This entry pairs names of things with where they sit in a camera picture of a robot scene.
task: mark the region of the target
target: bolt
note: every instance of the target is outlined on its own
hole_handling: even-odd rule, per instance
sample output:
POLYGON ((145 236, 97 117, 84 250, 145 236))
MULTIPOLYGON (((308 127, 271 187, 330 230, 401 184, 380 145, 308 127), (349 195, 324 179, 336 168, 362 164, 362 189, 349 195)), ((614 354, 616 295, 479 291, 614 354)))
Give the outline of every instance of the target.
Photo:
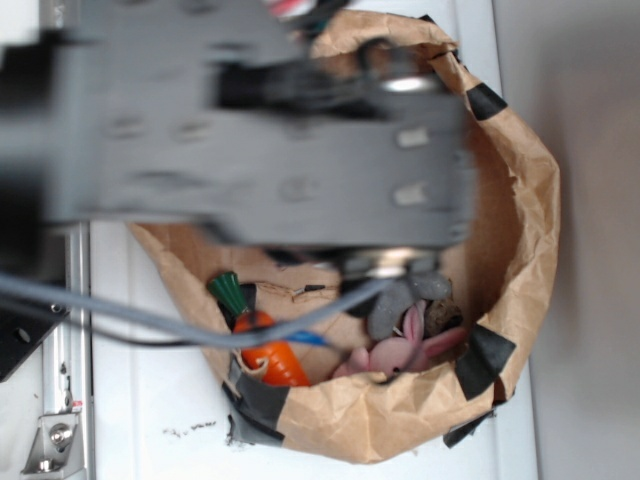
POLYGON ((50 458, 43 458, 42 460, 40 460, 40 463, 38 463, 38 471, 39 472, 51 472, 53 470, 53 460, 50 458))
POLYGON ((16 338, 16 340, 18 340, 20 343, 24 343, 24 344, 29 344, 31 343, 31 337, 29 336, 29 334, 27 333, 27 331, 23 328, 16 328, 13 331, 13 336, 16 338))
POLYGON ((58 423, 54 425, 49 431, 49 438, 51 443, 57 447, 65 447, 71 442, 71 436, 73 431, 69 428, 69 425, 64 423, 58 423))

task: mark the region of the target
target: toy carrot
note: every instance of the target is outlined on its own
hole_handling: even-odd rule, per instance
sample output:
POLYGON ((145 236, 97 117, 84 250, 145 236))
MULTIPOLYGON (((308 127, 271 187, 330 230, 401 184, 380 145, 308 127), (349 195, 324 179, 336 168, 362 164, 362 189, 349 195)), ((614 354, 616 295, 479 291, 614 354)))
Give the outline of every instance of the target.
MULTIPOLYGON (((267 313, 249 309, 235 273, 227 272, 214 278, 207 285, 207 289, 236 317, 233 333, 275 325, 275 321, 267 313)), ((291 387, 310 385, 293 350, 285 341, 270 342, 255 348, 245 348, 241 354, 247 366, 254 370, 268 362, 267 371, 262 381, 269 385, 291 387)))

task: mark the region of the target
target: wire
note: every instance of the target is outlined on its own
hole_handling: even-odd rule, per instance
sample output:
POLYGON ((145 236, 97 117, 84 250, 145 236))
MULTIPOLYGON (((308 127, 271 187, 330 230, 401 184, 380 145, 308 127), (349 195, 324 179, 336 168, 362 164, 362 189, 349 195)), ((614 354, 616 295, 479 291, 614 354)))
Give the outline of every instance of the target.
POLYGON ((93 332, 102 337, 108 338, 109 340, 113 340, 118 343, 124 343, 127 345, 135 346, 135 347, 157 347, 157 348, 170 348, 170 347, 189 347, 193 346, 188 342, 183 342, 180 340, 177 341, 153 341, 153 340, 137 340, 130 337, 124 337, 108 330, 98 328, 95 325, 83 325, 79 322, 74 321, 67 314, 61 316, 60 314, 54 314, 47 312, 46 310, 41 310, 34 305, 29 305, 26 303, 22 303, 11 299, 9 297, 0 297, 0 308, 3 310, 8 310, 18 315, 29 317, 30 319, 40 321, 42 323, 67 323, 75 328, 79 328, 84 330, 85 332, 93 332))
POLYGON ((394 279, 374 279, 362 284, 338 300, 314 310, 290 322, 281 322, 260 331, 237 334, 220 334, 210 330, 177 322, 171 318, 108 300, 80 295, 62 288, 42 285, 12 275, 0 273, 0 294, 36 302, 55 303, 67 307, 84 308, 118 320, 129 321, 155 330, 171 333, 182 341, 212 348, 242 349, 282 340, 289 335, 306 330, 326 317, 344 312, 382 292, 394 279))
MULTIPOLYGON (((22 303, 5 296, 0 296, 0 309, 8 310, 18 315, 29 317, 33 320, 40 321, 43 323, 57 324, 60 322, 64 322, 64 323, 67 323, 68 325, 71 325, 72 327, 80 328, 85 332, 91 332, 91 333, 100 335, 101 337, 105 337, 109 340, 113 340, 115 342, 123 343, 133 347, 175 348, 175 347, 201 347, 202 346, 200 344, 186 342, 183 340, 173 340, 173 341, 171 340, 169 341, 139 340, 131 337, 125 337, 125 336, 110 332, 109 330, 96 327, 93 324, 83 325, 79 322, 74 321, 68 315, 60 316, 59 314, 57 315, 51 312, 47 312, 46 310, 40 310, 34 305, 22 303)), ((331 344, 330 342, 327 342, 327 340, 321 335, 318 335, 313 332, 308 332, 308 331, 296 332, 292 335, 289 335, 285 340, 287 340, 288 342, 304 343, 307 345, 313 345, 315 347, 327 347, 330 349, 339 350, 333 344, 331 344)))

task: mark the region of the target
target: bunny ear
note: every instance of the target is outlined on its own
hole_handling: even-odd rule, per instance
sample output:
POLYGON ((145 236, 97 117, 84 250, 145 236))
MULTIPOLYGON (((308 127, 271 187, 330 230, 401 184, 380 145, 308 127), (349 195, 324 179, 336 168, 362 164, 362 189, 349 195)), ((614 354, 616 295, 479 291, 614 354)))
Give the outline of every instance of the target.
POLYGON ((467 340, 468 332, 462 327, 455 327, 446 332, 442 332, 435 337, 431 337, 422 343, 422 350, 427 357, 436 357, 456 345, 467 340))
POLYGON ((419 300, 411 305, 404 315, 402 333, 410 342, 419 343, 424 337, 424 311, 426 308, 427 302, 419 300))

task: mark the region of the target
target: plush toy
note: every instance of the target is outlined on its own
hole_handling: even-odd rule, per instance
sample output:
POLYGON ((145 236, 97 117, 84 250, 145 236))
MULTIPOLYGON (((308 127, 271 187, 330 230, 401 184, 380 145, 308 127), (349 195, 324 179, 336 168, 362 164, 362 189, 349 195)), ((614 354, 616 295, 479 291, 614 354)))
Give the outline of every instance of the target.
POLYGON ((334 372, 333 378, 360 372, 384 372, 388 377, 399 371, 422 372, 429 369, 433 357, 467 339, 467 330, 456 326, 423 340, 427 302, 420 300, 404 315, 402 337, 379 342, 368 352, 360 347, 334 372))

